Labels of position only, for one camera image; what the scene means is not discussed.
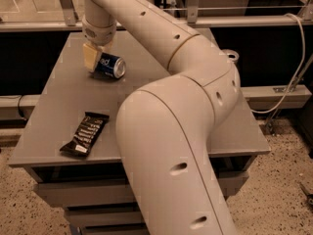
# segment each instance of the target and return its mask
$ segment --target speckled floor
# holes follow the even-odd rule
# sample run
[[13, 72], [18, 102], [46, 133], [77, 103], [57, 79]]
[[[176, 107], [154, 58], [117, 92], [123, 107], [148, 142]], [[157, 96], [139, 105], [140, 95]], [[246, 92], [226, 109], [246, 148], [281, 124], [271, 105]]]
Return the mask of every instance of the speckled floor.
[[[271, 154], [255, 160], [249, 180], [227, 203], [239, 235], [312, 235], [313, 210], [298, 182], [313, 192], [313, 160], [288, 119], [276, 120], [275, 130], [276, 137], [266, 135]], [[0, 234], [70, 234], [63, 211], [32, 192], [26, 172], [6, 165], [12, 151], [0, 153]]]
[[0, 234], [69, 235], [63, 210], [51, 209], [32, 192], [35, 181], [22, 169], [6, 165], [13, 148], [0, 154]]
[[239, 194], [227, 201], [241, 235], [312, 235], [313, 210], [298, 185], [313, 192], [313, 160], [288, 119], [275, 120], [266, 135], [272, 152], [259, 156]]

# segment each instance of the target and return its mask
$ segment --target table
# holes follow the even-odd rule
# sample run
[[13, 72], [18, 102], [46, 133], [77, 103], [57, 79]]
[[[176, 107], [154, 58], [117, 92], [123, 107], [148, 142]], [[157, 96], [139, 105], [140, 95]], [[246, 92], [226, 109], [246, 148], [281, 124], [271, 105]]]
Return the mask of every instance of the table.
[[[130, 93], [169, 74], [127, 31], [118, 31], [111, 53], [125, 60], [126, 74], [95, 77], [83, 65], [85, 41], [82, 33], [69, 36], [9, 166], [23, 167], [37, 182], [34, 191], [51, 207], [62, 207], [82, 234], [149, 234], [122, 167], [115, 120]], [[110, 115], [110, 121], [87, 158], [62, 155], [85, 112]], [[207, 145], [225, 196], [236, 194], [253, 159], [270, 151], [243, 96]]]

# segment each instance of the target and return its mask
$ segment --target cable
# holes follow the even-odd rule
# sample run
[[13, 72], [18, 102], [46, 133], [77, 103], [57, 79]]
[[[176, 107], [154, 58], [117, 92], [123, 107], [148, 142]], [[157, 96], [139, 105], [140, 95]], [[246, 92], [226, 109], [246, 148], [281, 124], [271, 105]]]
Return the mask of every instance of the cable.
[[24, 121], [27, 121], [27, 118], [25, 117], [25, 115], [24, 115], [24, 113], [23, 113], [23, 111], [21, 109], [21, 105], [20, 105], [20, 102], [21, 102], [21, 99], [22, 99], [23, 96], [24, 95], [21, 95], [21, 97], [20, 97], [20, 99], [18, 101], [18, 112], [19, 112], [19, 115], [20, 115], [21, 119], [23, 119]]
[[296, 15], [294, 15], [294, 14], [288, 13], [288, 14], [285, 14], [285, 16], [295, 19], [297, 24], [299, 25], [300, 32], [301, 32], [301, 39], [302, 39], [302, 58], [301, 58], [301, 62], [299, 64], [299, 66], [297, 67], [296, 71], [294, 72], [294, 74], [293, 74], [293, 76], [291, 78], [291, 81], [288, 84], [288, 86], [287, 86], [287, 88], [285, 90], [285, 93], [282, 96], [281, 100], [273, 108], [271, 108], [270, 110], [267, 110], [267, 111], [251, 110], [255, 114], [269, 114], [269, 113], [275, 111], [283, 103], [283, 101], [286, 98], [287, 94], [290, 92], [292, 83], [293, 83], [294, 79], [296, 78], [297, 74], [299, 73], [299, 71], [300, 71], [300, 69], [301, 69], [301, 67], [303, 65], [303, 62], [304, 62], [304, 58], [305, 58], [305, 38], [304, 38], [304, 30], [303, 30], [303, 27], [302, 27], [302, 23], [299, 20], [299, 18]]
[[19, 113], [21, 119], [23, 119], [24, 121], [27, 121], [27, 118], [25, 117], [25, 115], [24, 115], [24, 113], [22, 111], [22, 108], [21, 108], [21, 99], [22, 99], [23, 96], [25, 96], [25, 95], [13, 96], [13, 97], [11, 97], [11, 96], [0, 96], [0, 99], [19, 99], [18, 100], [18, 105], [17, 105], [18, 113]]

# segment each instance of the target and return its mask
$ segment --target black cable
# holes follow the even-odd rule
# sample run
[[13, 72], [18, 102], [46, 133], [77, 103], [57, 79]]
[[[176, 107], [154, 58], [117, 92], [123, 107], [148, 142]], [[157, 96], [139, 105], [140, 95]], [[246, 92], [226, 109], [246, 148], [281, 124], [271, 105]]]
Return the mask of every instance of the black cable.
[[23, 111], [22, 111], [22, 108], [21, 108], [21, 105], [20, 105], [20, 102], [21, 102], [21, 99], [24, 95], [21, 95], [19, 101], [18, 101], [18, 112], [19, 112], [19, 115], [21, 117], [21, 119], [23, 119], [24, 121], [27, 121], [27, 118], [25, 117]]

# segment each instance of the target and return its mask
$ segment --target soda can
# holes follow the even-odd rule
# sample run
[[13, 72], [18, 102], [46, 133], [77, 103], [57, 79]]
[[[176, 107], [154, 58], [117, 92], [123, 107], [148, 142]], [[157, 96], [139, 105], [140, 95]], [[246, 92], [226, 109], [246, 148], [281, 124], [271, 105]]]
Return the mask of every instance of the soda can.
[[113, 78], [124, 76], [126, 70], [125, 61], [115, 55], [103, 53], [95, 68], [95, 72], [103, 73]]

